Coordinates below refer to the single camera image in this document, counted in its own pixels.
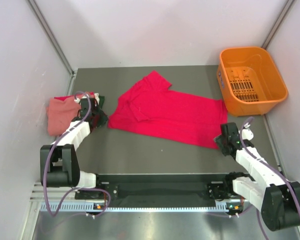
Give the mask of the crimson red t shirt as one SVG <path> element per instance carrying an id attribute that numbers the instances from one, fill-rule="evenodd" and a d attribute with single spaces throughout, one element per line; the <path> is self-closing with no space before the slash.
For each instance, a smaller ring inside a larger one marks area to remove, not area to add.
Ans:
<path id="1" fill-rule="evenodd" d="M 223 100 L 171 90 L 152 71 L 118 98 L 108 127 L 204 148 L 217 148 L 215 137 L 227 123 Z"/>

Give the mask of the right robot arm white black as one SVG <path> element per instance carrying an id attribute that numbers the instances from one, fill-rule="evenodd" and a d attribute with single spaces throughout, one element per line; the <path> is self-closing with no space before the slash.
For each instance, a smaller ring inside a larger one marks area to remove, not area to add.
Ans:
<path id="1" fill-rule="evenodd" d="M 300 226 L 300 183 L 289 181 L 261 157 L 251 142 L 254 135 L 248 124 L 239 130 L 234 122 L 224 123 L 220 130 L 214 141 L 222 154 L 247 170 L 225 176 L 224 194 L 248 200 L 273 232 Z"/>

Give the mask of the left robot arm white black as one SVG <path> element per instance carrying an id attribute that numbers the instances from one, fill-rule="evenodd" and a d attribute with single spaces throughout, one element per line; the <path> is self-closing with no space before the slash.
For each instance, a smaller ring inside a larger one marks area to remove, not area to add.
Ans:
<path id="1" fill-rule="evenodd" d="M 69 127 L 53 143 L 40 149 L 40 181 L 44 199 L 48 199 L 48 188 L 70 187 L 86 189 L 92 198 L 99 198 L 104 187 L 96 173 L 80 170 L 77 149 L 83 140 L 108 117 L 94 97 L 79 100 L 80 110 Z"/>

